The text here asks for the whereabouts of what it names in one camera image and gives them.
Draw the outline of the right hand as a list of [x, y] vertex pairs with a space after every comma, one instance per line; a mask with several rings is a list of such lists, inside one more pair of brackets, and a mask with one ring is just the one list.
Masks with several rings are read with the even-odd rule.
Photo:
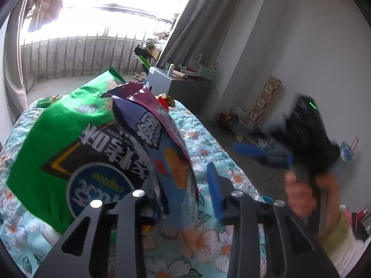
[[[339, 186], [335, 176], [330, 172], [320, 174], [315, 181], [320, 190], [328, 195], [324, 228], [318, 233], [319, 237], [325, 238], [333, 232], [340, 221]], [[285, 192], [288, 205], [298, 217], [307, 218], [312, 215], [317, 207], [313, 191], [308, 184], [297, 181], [295, 174], [291, 171], [285, 175]]]

